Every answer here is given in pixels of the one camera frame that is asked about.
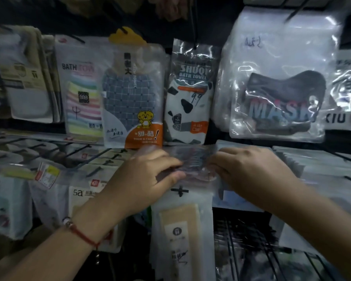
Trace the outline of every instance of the yellow hang tag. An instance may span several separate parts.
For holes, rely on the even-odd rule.
[[[147,42],[138,34],[136,34],[131,28],[123,27],[127,34],[122,29],[117,29],[116,33],[109,36],[109,42],[114,44],[131,44],[131,45],[146,45]]]

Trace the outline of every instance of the forearm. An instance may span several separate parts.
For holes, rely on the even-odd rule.
[[[118,199],[113,199],[111,203],[116,203],[117,207],[102,209],[98,205],[103,199],[103,196],[90,199],[73,217],[77,228],[94,242],[102,240],[112,225],[123,218],[118,212]],[[111,224],[106,222],[107,215]],[[19,263],[3,281],[73,280],[93,249],[93,246],[62,227]]]
[[[309,187],[298,189],[277,215],[351,280],[351,215]]]

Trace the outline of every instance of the red string bracelet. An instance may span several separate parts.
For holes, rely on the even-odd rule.
[[[86,235],[84,235],[80,230],[77,229],[77,226],[71,221],[70,217],[65,217],[62,220],[62,223],[66,226],[67,229],[69,229],[73,234],[79,236],[82,240],[84,240],[86,243],[89,245],[92,245],[96,251],[98,251],[98,247],[100,245],[100,242],[96,243],[93,240],[89,239]],[[99,253],[96,254],[96,265],[99,264]]]

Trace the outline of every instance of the orange label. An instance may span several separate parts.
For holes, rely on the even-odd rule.
[[[193,122],[192,121],[190,132],[192,134],[207,133],[208,123],[209,122],[207,122],[207,121],[200,121],[200,122]]]
[[[179,86],[178,89],[180,91],[186,91],[186,92],[205,92],[206,91],[203,88],[191,88],[191,87],[185,87],[185,86]]]
[[[138,149],[144,145],[162,146],[162,124],[139,125],[127,135],[125,148]]]

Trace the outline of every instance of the price tag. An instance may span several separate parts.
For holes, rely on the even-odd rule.
[[[60,170],[57,167],[41,163],[35,176],[35,180],[50,189],[59,174]]]

